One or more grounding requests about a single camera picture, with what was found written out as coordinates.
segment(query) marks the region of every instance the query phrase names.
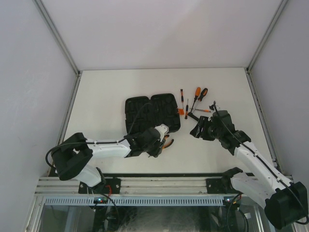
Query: gray wall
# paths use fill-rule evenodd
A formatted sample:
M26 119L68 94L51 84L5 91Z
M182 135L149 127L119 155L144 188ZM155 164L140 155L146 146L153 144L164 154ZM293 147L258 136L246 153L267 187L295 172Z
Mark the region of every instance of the gray wall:
M309 1L292 0L253 68L282 167L309 189Z
M31 0L1 1L0 35L0 225L19 232L75 75Z

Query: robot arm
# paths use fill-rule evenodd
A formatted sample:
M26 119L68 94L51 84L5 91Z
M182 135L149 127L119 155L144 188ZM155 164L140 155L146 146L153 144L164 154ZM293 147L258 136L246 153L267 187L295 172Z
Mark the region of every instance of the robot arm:
M196 138L214 141L241 160L257 180L249 178L239 168L223 173L226 189L236 189L257 202L275 228L281 229L308 215L307 189L301 183L292 183L273 167L257 150L246 133L235 130L226 110L211 106L210 118L201 116L190 134Z
M95 141L76 133L52 151L60 180L77 179L93 187L102 182L102 173L88 165L91 159L128 158L147 152L157 157L165 143L169 128L164 124L136 135L126 135L119 141Z

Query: tool case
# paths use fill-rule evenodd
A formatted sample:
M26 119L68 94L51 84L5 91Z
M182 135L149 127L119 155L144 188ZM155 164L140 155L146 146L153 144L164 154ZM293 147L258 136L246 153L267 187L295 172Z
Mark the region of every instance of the tool case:
M150 127L165 124L169 127L169 133L176 132L180 128L180 116L178 114L176 99L173 94L157 94L150 99L146 96L134 97L126 100L126 131L129 132L138 111L146 105L136 118L130 134L144 132Z

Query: open black tool case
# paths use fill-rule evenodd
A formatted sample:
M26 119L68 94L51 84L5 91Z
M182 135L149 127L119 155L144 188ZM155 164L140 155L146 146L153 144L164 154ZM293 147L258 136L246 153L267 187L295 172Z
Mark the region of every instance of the open black tool case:
M171 93L153 95L148 97L134 97L126 100L126 131L129 132L135 116L143 105L150 102L139 113L130 134L144 132L150 127L162 123L169 127L169 133L180 128L180 117L175 97Z

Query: white table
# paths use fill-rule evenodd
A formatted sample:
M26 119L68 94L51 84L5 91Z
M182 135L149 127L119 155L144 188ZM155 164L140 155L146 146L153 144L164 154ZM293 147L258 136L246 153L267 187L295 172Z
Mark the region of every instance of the white table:
M207 109L216 100L221 109L230 113L236 129L246 132L271 162L243 68L83 71L66 138L76 132L83 132L85 137L92 139L122 138L126 134L126 99L172 93L181 107L180 89L183 88L185 102L189 98L191 107L196 87L209 89L198 107ZM219 141L203 141L191 136L189 132L196 123L181 116L181 128L170 134L170 139L175 139L174 144L158 158L149 158L145 153L134 158L97 159L90 163L104 173L222 173L233 167L250 172L223 149Z

